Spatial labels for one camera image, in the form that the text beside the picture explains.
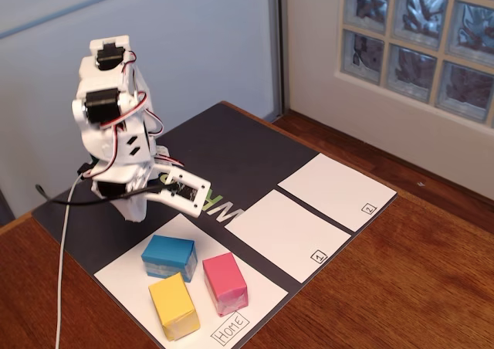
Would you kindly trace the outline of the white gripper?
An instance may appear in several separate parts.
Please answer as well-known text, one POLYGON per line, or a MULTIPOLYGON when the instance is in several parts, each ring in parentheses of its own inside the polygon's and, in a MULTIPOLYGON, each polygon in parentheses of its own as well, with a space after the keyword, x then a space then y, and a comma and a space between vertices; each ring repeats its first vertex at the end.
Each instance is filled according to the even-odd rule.
MULTIPOLYGON (((154 165, 155 141, 144 123, 118 123, 91 133, 91 190, 100 198, 117 198, 147 186, 154 165)), ((113 201, 125 220, 142 222, 144 194, 113 201)))

